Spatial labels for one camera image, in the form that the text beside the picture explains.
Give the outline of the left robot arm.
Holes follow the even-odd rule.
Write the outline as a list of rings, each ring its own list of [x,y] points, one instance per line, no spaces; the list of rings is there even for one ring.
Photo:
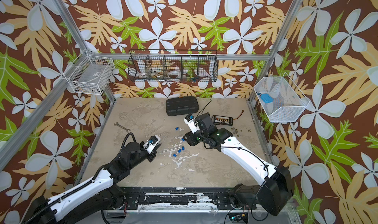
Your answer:
[[[24,216],[24,224],[74,224],[100,210],[125,205],[125,192],[117,185],[131,170],[145,160],[152,162],[161,145],[158,135],[147,142],[125,140],[119,153],[109,163],[98,168],[85,182],[45,198],[35,199]]]

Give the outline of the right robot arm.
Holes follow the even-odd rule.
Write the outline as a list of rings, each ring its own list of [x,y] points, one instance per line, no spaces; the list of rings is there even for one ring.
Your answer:
[[[261,205],[268,214],[277,216],[294,195],[294,181],[288,168],[273,165],[244,146],[226,128],[218,128],[206,106],[198,105],[194,112],[186,113],[184,123],[190,131],[184,140],[190,146],[203,143],[204,148],[218,151],[236,161],[256,181],[257,185],[236,185],[229,193],[235,208]]]

